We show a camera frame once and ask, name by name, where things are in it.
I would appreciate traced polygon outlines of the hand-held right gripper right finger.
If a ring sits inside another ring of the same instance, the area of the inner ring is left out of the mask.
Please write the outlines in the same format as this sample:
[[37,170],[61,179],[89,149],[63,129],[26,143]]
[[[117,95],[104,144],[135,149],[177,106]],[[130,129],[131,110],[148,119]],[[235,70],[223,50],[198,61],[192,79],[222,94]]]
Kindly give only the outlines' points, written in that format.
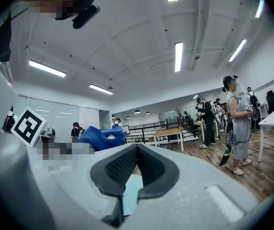
[[257,216],[253,193],[212,164],[149,146],[179,169],[176,184],[162,197],[140,200],[127,230],[239,230]]

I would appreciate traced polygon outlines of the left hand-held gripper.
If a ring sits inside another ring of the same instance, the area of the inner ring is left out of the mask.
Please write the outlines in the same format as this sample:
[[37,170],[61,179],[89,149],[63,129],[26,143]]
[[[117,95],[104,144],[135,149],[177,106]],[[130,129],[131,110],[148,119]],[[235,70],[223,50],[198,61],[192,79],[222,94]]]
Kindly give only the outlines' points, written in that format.
[[47,128],[47,120],[30,107],[21,113],[11,132],[27,147],[55,141],[55,135]]

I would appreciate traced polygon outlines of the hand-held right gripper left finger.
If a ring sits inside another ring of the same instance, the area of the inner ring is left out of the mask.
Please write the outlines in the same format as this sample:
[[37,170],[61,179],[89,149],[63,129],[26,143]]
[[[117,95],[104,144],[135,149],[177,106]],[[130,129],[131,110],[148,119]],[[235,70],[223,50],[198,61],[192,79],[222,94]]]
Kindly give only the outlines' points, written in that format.
[[77,205],[88,228],[137,228],[135,216],[124,217],[124,186],[137,165],[137,145],[123,145],[85,156],[72,172],[53,177]]

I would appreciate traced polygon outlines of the blue cloth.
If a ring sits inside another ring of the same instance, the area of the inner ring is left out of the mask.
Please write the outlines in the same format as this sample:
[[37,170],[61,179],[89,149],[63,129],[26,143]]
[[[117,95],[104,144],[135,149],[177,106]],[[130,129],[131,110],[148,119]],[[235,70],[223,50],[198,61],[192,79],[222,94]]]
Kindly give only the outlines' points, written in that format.
[[90,126],[83,132],[78,142],[91,144],[95,151],[101,151],[123,145],[126,136],[127,133],[120,126],[108,130]]

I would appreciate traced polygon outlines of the wooden table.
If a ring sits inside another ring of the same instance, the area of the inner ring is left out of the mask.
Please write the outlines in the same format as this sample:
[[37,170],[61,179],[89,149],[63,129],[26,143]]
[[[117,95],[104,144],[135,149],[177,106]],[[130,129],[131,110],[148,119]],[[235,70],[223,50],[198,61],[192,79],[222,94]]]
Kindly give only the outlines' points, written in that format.
[[170,128],[170,129],[162,129],[162,130],[157,130],[154,133],[154,142],[155,142],[155,146],[157,147],[157,145],[159,145],[160,142],[160,137],[167,137],[167,136],[171,136],[171,135],[176,135],[178,138],[178,143],[181,145],[181,152],[184,151],[184,147],[183,147],[183,135],[182,132],[179,128],[175,127],[175,128]]

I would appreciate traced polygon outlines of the black metal railing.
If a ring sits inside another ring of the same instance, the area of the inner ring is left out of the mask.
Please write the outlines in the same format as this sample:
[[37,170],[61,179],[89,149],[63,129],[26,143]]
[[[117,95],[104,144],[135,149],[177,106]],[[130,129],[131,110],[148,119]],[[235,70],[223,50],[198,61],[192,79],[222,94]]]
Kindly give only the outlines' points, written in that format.
[[[192,119],[177,121],[169,123],[167,120],[156,123],[143,124],[138,126],[124,126],[123,129],[126,131],[126,143],[143,143],[154,145],[154,133],[157,130],[179,128],[183,135],[184,142],[196,141],[199,137],[196,135],[194,130],[194,122]],[[160,137],[159,145],[161,144],[172,144],[178,143],[178,138],[176,135],[171,135],[167,137]]]

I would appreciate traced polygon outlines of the person's torso and legs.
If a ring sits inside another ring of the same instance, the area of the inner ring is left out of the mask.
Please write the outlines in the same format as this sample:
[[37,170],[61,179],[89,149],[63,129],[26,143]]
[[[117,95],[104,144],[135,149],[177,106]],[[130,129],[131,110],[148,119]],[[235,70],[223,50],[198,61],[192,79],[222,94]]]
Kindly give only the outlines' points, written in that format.
[[11,57],[12,15],[9,4],[0,13],[0,63],[9,62]]

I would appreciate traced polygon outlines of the black office chair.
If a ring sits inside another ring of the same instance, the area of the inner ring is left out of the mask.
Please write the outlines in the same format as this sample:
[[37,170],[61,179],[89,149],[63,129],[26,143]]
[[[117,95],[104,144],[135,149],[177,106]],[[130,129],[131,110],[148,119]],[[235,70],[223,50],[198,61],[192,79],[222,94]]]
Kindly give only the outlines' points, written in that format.
[[267,114],[271,114],[272,112],[274,112],[274,92],[272,90],[267,92],[266,100],[267,100],[267,105],[266,105]]

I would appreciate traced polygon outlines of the ceiling strip lights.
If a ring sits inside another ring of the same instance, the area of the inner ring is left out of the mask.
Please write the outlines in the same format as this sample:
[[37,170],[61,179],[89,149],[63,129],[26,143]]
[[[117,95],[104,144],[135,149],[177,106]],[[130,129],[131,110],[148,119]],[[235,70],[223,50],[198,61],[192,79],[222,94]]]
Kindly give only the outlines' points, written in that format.
[[34,85],[110,98],[133,85],[170,81],[193,71],[200,56],[232,54],[259,0],[95,0],[80,29],[71,20],[29,15],[18,40],[29,57],[67,71],[64,78],[29,70]]

